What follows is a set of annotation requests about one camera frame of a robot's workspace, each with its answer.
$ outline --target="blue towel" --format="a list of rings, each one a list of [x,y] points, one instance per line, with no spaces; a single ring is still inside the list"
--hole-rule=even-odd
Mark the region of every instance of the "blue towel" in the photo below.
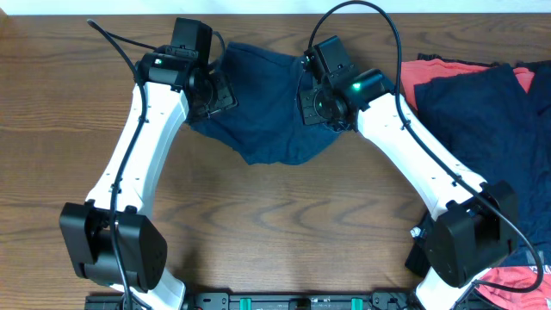
[[[305,163],[339,133],[302,123],[299,87],[312,88],[303,60],[231,42],[220,69],[230,78],[238,106],[191,127],[230,146],[247,164]]]
[[[551,264],[551,68],[529,94],[509,65],[435,78],[415,87],[419,120],[489,183],[505,180],[519,198],[518,226]],[[503,265],[532,265],[526,246]]]

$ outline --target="screw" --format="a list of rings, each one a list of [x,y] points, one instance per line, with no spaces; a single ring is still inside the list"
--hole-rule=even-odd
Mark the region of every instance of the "screw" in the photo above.
[[[417,238],[421,235],[421,228],[419,227],[413,227],[410,231],[410,234],[413,238]]]

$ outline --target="black bracket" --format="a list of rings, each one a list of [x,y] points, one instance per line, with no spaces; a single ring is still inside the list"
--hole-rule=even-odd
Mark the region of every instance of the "black bracket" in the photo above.
[[[177,18],[169,46],[146,53],[136,64],[144,82],[170,85],[188,100],[188,123],[236,107],[238,100],[226,74],[208,66],[213,30],[202,22]]]
[[[79,205],[67,202],[59,226],[77,276],[97,284],[121,284],[121,274],[113,253],[109,210],[94,208],[93,202]],[[116,227],[121,256],[129,285],[140,292],[157,286],[166,264],[168,246],[146,216],[127,207],[117,212]]]
[[[374,99],[393,92],[393,83],[380,70],[360,74],[337,36],[312,46],[304,54],[305,69],[313,74],[313,87],[300,92],[305,125],[327,123],[336,131],[357,131],[359,111],[365,111]]]
[[[480,195],[516,224],[518,199],[512,187],[503,181],[481,186]],[[461,204],[450,201],[446,207],[448,212],[418,242],[424,242],[424,253],[437,274],[449,286],[460,288],[514,252],[517,234],[474,197]]]

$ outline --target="folded clothing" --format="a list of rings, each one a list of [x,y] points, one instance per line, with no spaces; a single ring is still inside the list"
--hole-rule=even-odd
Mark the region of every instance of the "folded clothing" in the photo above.
[[[518,226],[551,259],[551,162],[548,138],[531,97],[547,94],[538,77],[526,94],[509,65],[415,87],[419,120],[459,160],[489,183],[505,180],[519,199]],[[504,265],[529,265],[525,245]]]
[[[415,60],[402,63],[401,82],[406,93],[406,100],[415,109],[415,86],[430,82],[433,78],[450,78],[459,74],[482,72],[490,69],[491,65],[471,65],[467,62],[448,62],[444,59],[429,61]],[[528,92],[534,73],[528,68],[518,67],[513,69],[518,82]]]
[[[220,69],[238,106],[191,128],[239,152],[247,164],[302,164],[322,152],[339,133],[323,124],[304,126],[298,90],[312,87],[302,57],[231,42]]]

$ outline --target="cable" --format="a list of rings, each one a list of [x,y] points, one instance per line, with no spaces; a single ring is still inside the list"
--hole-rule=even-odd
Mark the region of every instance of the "cable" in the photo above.
[[[130,308],[132,308],[132,292],[130,291],[130,287],[128,285],[128,279],[127,279],[127,272],[124,268],[124,263],[122,262],[121,257],[121,249],[119,247],[118,242],[118,236],[117,236],[117,225],[116,225],[116,205],[117,205],[117,195],[119,194],[119,189],[121,187],[121,179],[122,179],[122,173],[124,172],[124,169],[127,165],[128,159],[130,158],[130,154],[132,153],[132,149],[134,148],[134,145],[136,144],[136,140],[138,139],[139,132],[141,131],[141,128],[144,126],[145,123],[145,117],[147,115],[147,99],[145,97],[145,89],[144,89],[144,83],[141,80],[141,77],[139,76],[138,72],[136,71],[136,68],[133,66],[132,61],[130,61],[130,58],[124,53],[124,51],[121,49],[121,47],[111,38],[111,36],[103,30],[96,22],[89,19],[87,23],[95,30],[97,30],[100,34],[103,35],[103,37],[111,43],[111,45],[115,48],[115,50],[120,54],[120,56],[124,59],[124,61],[127,63],[128,67],[130,68],[130,71],[132,71],[134,81],[138,85],[139,93],[141,94],[141,115],[138,119],[138,126],[136,127],[136,131],[134,132],[130,143],[128,144],[127,151],[124,153],[124,156],[121,160],[121,165],[119,166],[119,170],[117,171],[117,174],[115,176],[115,181],[111,185],[111,202],[110,202],[110,208],[109,208],[109,227],[111,231],[111,244],[113,246],[113,252],[115,254],[115,260],[117,262],[117,265],[119,266],[119,271],[121,273],[122,278],[122,286],[124,287],[124,308],[128,308],[128,305],[130,305]]]
[[[117,302],[117,308],[116,309],[119,309],[119,307],[122,305],[122,303],[124,302],[124,300],[126,299],[125,298],[126,296],[123,294],[121,296],[121,299],[119,300],[119,302]],[[140,307],[142,310],[152,310],[152,308],[149,306],[149,305],[146,305],[140,298],[138,298],[138,296],[133,296],[133,301],[135,301]]]
[[[508,286],[505,286],[505,285],[501,285],[501,284],[497,284],[497,283],[493,283],[493,282],[481,281],[481,280],[474,280],[473,284],[474,285],[485,285],[485,286],[488,286],[488,287],[491,287],[491,288],[497,288],[497,289],[501,289],[501,290],[504,290],[504,291],[507,291],[507,292],[512,292],[512,293],[529,293],[529,292],[532,292],[532,291],[536,290],[543,282],[543,264],[542,264],[542,260],[540,259],[540,256],[537,255],[536,249],[534,249],[534,246],[529,242],[529,240],[526,238],[526,236],[515,226],[515,224],[513,224],[499,210],[497,210],[487,199],[482,197],[475,189],[473,189],[467,183],[465,183],[461,179],[461,176],[456,175],[434,152],[432,152],[430,150],[430,148],[417,136],[415,131],[412,129],[411,122],[408,119],[406,119],[406,116],[404,115],[404,112],[402,111],[402,106],[401,106],[400,100],[399,100],[399,81],[400,81],[401,64],[402,64],[402,46],[401,46],[401,43],[400,43],[400,40],[399,40],[398,30],[396,29],[396,26],[394,25],[393,20],[390,18],[390,16],[388,16],[388,14],[384,10],[382,10],[378,6],[376,6],[372,3],[369,3],[369,2],[365,2],[365,1],[347,1],[347,2],[344,2],[344,3],[340,3],[339,5],[334,7],[333,9],[330,9],[329,12],[325,13],[325,15],[323,15],[323,17],[321,17],[318,24],[314,28],[314,30],[312,32],[312,35],[310,36],[310,40],[308,42],[308,48],[312,47],[313,38],[316,35],[316,32],[318,31],[319,26],[321,26],[321,23],[324,22],[324,20],[327,17],[329,17],[329,15],[331,15],[334,11],[336,11],[336,10],[338,10],[338,9],[344,7],[344,6],[351,5],[351,4],[366,5],[366,6],[370,7],[371,9],[376,10],[377,12],[379,12],[379,14],[381,14],[385,18],[385,20],[387,20],[388,25],[393,30],[394,39],[396,40],[396,49],[397,49],[397,52],[398,52],[398,57],[397,57],[398,59],[397,59],[397,65],[396,65],[396,84],[394,85],[394,98],[395,98],[395,101],[396,101],[396,109],[398,110],[398,115],[399,115],[399,118],[402,120],[404,128],[407,129],[408,133],[419,144],[419,146],[421,146],[421,148],[427,153],[427,155],[429,155],[429,157],[432,158],[432,160],[434,160],[444,171],[446,171],[446,173],[454,180],[454,182],[461,185],[469,194],[473,195],[474,198],[477,201],[481,202],[486,208],[490,209],[490,211],[492,211],[492,213],[497,215],[502,221],[504,221],[507,224],[507,226],[509,226],[512,230],[515,231],[515,233],[518,234],[520,239],[522,239],[523,242],[528,247],[530,253],[534,257],[534,260],[536,261],[536,268],[537,268],[536,280],[534,281],[534,283],[532,283],[530,286],[528,286],[526,288],[513,288],[513,287],[508,287]]]
[[[143,48],[149,48],[149,49],[152,49],[153,51],[156,50],[157,48],[154,47],[154,46],[150,46],[150,45],[147,45],[147,44],[144,44],[144,43],[139,43],[139,42],[136,42],[135,40],[130,40],[130,39],[127,39],[127,38],[124,38],[124,37],[121,37],[117,34],[113,34],[113,33],[110,33],[108,31],[105,32],[106,34],[108,34],[111,38],[115,38],[117,40],[121,40],[123,42],[126,42],[126,43],[129,43],[129,44],[133,44],[137,47],[143,47]]]

